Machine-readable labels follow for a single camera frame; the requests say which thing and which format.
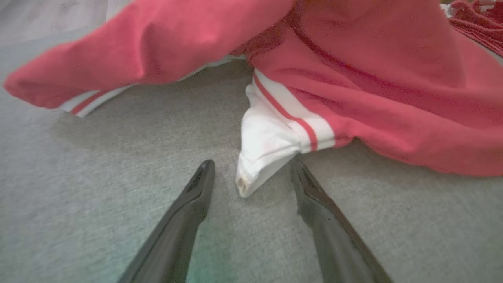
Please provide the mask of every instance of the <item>sweater sleeve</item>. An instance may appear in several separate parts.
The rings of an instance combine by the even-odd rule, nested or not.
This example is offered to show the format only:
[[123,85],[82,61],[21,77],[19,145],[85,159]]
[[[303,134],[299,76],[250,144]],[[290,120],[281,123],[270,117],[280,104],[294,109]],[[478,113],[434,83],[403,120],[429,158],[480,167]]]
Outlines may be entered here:
[[5,82],[56,108],[83,93],[176,81],[266,30],[294,0],[136,0],[86,37],[58,45]]

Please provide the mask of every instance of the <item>white stripe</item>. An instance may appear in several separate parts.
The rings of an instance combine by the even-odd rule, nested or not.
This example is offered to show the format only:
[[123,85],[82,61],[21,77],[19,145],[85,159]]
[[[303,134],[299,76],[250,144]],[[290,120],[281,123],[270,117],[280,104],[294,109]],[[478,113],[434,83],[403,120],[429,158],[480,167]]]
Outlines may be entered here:
[[309,111],[284,85],[270,80],[257,69],[255,69],[255,74],[264,88],[290,115],[304,120],[311,126],[316,134],[318,150],[335,146],[336,140],[332,127],[323,117]]
[[93,96],[94,94],[98,93],[98,91],[89,91],[83,94],[80,94],[78,96],[75,96],[74,98],[66,101],[63,103],[59,109],[62,109],[66,112],[72,111],[77,105],[82,103],[82,101],[86,100],[87,98]]
[[119,89],[114,89],[112,91],[109,91],[105,93],[104,95],[98,97],[97,99],[93,100],[90,104],[88,104],[86,107],[84,107],[81,111],[77,113],[77,116],[82,118],[91,113],[93,110],[95,110],[98,106],[102,105],[103,103],[107,102],[111,98],[119,95],[123,91],[129,89],[130,87],[135,86],[135,85],[129,85],[125,86]]

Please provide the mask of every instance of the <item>red knit fabric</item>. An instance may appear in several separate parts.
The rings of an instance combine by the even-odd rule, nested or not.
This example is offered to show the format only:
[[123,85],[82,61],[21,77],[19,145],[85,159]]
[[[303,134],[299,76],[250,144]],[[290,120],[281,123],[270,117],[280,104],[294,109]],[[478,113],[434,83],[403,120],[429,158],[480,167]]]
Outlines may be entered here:
[[494,8],[484,13],[478,12],[478,0],[473,3],[457,0],[451,7],[459,10],[449,19],[457,31],[503,56],[503,2],[494,3]]
[[410,164],[503,174],[503,68],[436,0],[137,0],[5,87],[54,108],[90,90],[172,82],[232,50],[324,118],[336,146],[358,137]]

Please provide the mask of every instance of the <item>white fabric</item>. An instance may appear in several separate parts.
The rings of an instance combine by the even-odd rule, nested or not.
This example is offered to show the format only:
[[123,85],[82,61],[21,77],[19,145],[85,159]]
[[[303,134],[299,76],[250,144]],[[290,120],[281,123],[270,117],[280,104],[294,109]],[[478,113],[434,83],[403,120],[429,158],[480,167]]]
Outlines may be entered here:
[[455,9],[451,7],[451,4],[446,5],[446,4],[440,4],[440,8],[444,10],[445,16],[448,18],[451,18],[456,15],[456,13],[459,11],[459,9]]
[[98,93],[98,91],[90,91],[90,92],[83,93],[79,96],[75,96],[74,98],[63,103],[59,108],[66,111],[66,112],[71,112],[80,103],[84,102],[86,99],[95,95],[96,93]]
[[113,97],[121,94],[123,91],[129,89],[132,86],[135,86],[135,85],[125,86],[125,87],[122,87],[119,89],[114,89],[112,91],[105,93],[104,95],[93,100],[90,104],[88,104],[86,107],[84,107],[76,115],[80,118],[87,116],[89,113],[91,113],[93,110],[95,110],[98,106],[102,105],[103,103],[107,102],[108,100],[112,99]]
[[246,96],[250,108],[241,123],[241,153],[236,173],[242,197],[255,192],[301,148],[299,136],[257,96],[252,85],[247,86]]
[[335,146],[334,132],[326,120],[305,108],[284,85],[259,70],[255,75],[258,81],[254,79],[246,88],[250,108],[241,124],[236,185],[242,197],[250,196],[296,154],[312,150],[312,137],[299,120],[312,128],[316,150]]

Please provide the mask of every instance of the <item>gray carpet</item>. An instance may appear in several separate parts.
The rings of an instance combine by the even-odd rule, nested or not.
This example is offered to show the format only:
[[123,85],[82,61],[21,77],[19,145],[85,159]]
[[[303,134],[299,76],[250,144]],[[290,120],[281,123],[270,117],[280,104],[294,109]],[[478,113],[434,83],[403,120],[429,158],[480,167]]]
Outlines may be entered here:
[[[0,48],[0,79],[78,30]],[[234,187],[250,69],[138,86],[81,119],[0,90],[0,281],[115,282],[199,163],[217,177],[188,282],[321,282],[288,170]],[[446,175],[355,142],[302,157],[395,282],[501,282],[503,179]]]

